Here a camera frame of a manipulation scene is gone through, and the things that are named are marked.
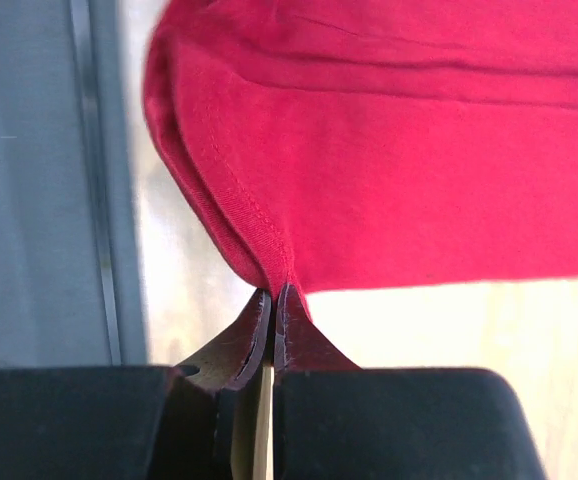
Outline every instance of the red fabric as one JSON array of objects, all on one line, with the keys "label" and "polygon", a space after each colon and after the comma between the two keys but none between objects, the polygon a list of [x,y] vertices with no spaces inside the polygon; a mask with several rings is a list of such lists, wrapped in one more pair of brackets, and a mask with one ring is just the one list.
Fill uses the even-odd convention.
[{"label": "red fabric", "polygon": [[578,0],[173,0],[144,108],[275,295],[578,275]]}]

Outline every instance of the light wooden surface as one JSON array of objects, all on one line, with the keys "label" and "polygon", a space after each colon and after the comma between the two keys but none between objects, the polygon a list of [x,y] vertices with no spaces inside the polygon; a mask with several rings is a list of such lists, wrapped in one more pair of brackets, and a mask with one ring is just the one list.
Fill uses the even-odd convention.
[{"label": "light wooden surface", "polygon": [[[145,41],[164,3],[118,2],[154,363],[193,353],[235,319],[252,292],[184,202],[142,121]],[[549,478],[578,480],[578,279],[320,293],[309,304],[316,324],[363,366],[501,373],[522,401]]]}]

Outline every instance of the gray panel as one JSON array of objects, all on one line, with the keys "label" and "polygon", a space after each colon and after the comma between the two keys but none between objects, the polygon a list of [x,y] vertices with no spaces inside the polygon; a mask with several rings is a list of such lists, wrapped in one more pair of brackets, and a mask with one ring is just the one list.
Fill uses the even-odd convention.
[{"label": "gray panel", "polygon": [[[70,22],[64,1],[0,0],[0,363],[110,361]],[[144,338],[117,66],[102,83],[108,90],[114,75],[116,99],[103,127],[113,145],[107,150],[112,215],[118,215],[112,219],[114,260],[126,277],[119,294],[126,304],[119,309],[130,324],[123,337],[131,341],[123,343],[128,360],[141,363]]]}]

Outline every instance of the red towel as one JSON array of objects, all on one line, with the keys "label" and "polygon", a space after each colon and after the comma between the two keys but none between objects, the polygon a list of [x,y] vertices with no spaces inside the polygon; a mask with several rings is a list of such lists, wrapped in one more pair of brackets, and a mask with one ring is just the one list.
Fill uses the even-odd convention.
[{"label": "red towel", "polygon": [[578,275],[578,0],[173,0],[144,108],[274,295]]}]

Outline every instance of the red cloth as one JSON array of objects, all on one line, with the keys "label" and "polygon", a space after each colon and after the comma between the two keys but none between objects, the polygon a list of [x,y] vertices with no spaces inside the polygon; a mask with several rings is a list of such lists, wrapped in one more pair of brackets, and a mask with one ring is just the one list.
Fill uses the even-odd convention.
[{"label": "red cloth", "polygon": [[274,295],[578,275],[578,0],[173,0],[144,108]]}]

